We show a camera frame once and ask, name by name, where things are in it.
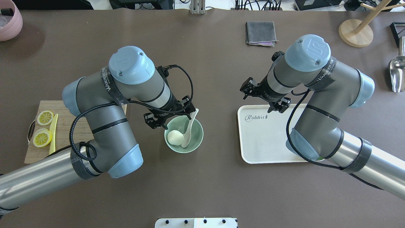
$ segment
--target gray cloth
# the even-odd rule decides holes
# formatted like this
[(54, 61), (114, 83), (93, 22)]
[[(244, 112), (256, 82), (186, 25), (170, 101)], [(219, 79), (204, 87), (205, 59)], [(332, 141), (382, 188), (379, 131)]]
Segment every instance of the gray cloth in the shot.
[(274, 47), (274, 22), (246, 22), (246, 44)]

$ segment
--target yellow knife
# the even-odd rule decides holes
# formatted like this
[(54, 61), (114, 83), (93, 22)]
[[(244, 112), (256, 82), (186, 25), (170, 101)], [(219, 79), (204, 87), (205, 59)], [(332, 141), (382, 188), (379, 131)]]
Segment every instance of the yellow knife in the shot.
[(49, 127), (49, 131), (52, 134), (52, 139), (51, 139), (51, 143), (49, 146), (49, 154), (52, 154), (53, 152), (56, 151), (55, 148), (55, 141), (56, 141), (56, 122), (58, 121), (58, 114), (55, 114), (53, 116), (53, 120), (51, 122), (51, 126)]

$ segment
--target wooden base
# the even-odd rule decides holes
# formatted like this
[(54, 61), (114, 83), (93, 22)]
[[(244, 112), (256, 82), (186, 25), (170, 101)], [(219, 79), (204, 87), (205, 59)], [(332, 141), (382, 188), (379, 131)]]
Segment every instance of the wooden base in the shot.
[(368, 25), (359, 33), (354, 33), (354, 30), (361, 22), (361, 20), (349, 19), (340, 24), (340, 38), (348, 45), (353, 47), (366, 47), (373, 41), (373, 30)]

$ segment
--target metal bracket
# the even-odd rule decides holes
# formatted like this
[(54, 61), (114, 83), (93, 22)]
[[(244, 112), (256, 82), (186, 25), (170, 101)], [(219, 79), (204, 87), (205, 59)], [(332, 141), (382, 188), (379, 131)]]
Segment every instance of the metal bracket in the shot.
[(238, 228), (237, 218), (162, 218), (155, 228)]
[[(396, 30), (396, 26), (402, 26), (403, 29), (400, 32), (398, 32)], [(405, 22), (393, 22), (390, 25), (390, 28), (391, 28), (392, 35), (394, 36), (394, 39), (395, 39), (396, 47), (399, 48), (399, 34), (405, 30)]]
[(205, 0), (190, 0), (191, 14), (205, 14)]

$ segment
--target pink bowl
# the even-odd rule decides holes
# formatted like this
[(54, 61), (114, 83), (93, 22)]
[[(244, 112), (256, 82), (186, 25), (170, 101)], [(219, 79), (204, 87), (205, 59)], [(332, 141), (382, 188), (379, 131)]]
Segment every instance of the pink bowl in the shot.
[(0, 29), (0, 41), (6, 41), (17, 36), (23, 28), (23, 18), (17, 6), (11, 0), (0, 0), (0, 9), (12, 8), (14, 16), (11, 21)]

